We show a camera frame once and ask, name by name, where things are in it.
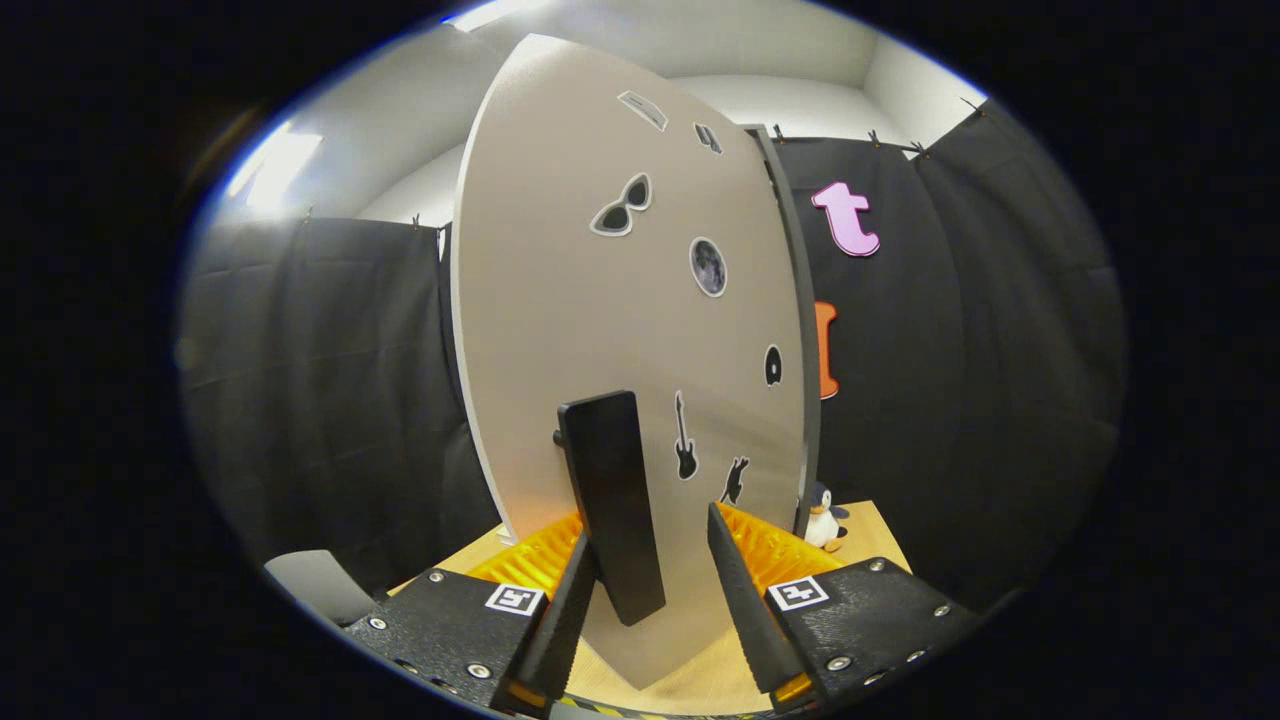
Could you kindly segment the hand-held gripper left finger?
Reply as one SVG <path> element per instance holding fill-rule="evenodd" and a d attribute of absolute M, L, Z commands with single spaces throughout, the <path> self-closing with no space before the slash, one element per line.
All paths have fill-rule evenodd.
<path fill-rule="evenodd" d="M 548 714 L 564 696 L 596 584 L 577 512 L 468 571 L 433 568 L 344 633 L 447 697 Z"/>

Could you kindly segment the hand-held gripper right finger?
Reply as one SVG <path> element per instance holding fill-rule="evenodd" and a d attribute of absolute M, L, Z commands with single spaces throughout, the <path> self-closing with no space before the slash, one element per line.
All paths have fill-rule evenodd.
<path fill-rule="evenodd" d="M 778 714 L 858 703 L 980 623 L 888 559 L 844 562 L 724 503 L 707 510 L 707 542 L 753 680 Z"/>

